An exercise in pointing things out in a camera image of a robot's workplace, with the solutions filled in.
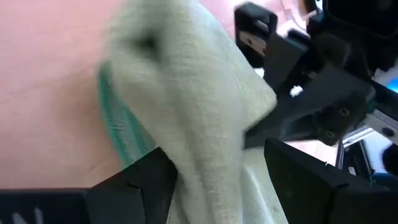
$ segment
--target cloth fold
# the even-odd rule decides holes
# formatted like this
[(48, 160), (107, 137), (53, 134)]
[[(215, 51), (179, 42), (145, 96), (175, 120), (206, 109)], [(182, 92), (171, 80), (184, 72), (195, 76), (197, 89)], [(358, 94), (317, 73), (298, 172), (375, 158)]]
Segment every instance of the cloth fold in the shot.
[(275, 94), (217, 20), (192, 0), (128, 0), (118, 15), (115, 89), (178, 170), (168, 223), (286, 222), (264, 156), (243, 151)]

